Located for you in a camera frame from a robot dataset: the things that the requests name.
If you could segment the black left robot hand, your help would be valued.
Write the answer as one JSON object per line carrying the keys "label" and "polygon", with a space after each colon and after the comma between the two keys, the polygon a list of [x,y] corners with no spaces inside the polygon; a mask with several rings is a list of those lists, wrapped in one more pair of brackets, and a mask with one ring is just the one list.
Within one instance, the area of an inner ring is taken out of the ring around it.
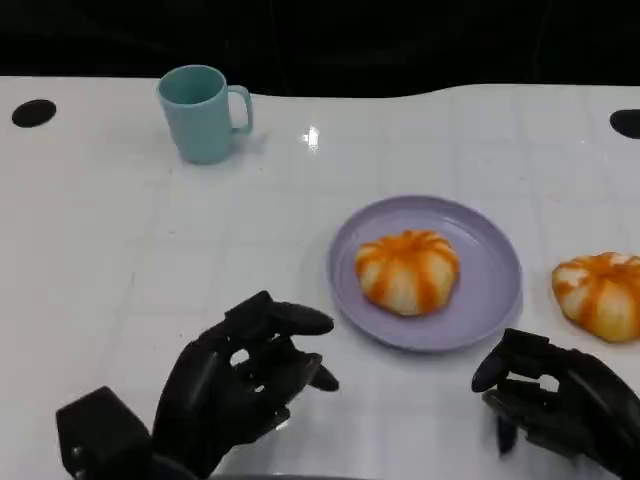
{"label": "black left robot hand", "polygon": [[306,387],[337,391],[322,356],[292,340],[333,327],[325,313],[275,301],[266,291],[228,310],[185,346],[169,374],[154,419],[154,452],[206,479],[234,447],[288,420],[289,403]]}

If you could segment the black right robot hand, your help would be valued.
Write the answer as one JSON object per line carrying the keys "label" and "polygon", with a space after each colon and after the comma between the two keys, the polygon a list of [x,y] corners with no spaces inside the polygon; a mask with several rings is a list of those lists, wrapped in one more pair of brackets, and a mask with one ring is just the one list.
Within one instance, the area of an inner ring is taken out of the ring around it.
{"label": "black right robot hand", "polygon": [[519,432],[565,458],[586,457],[620,479],[639,476],[639,398],[605,363],[508,328],[480,363],[474,392],[496,416],[497,447]]}

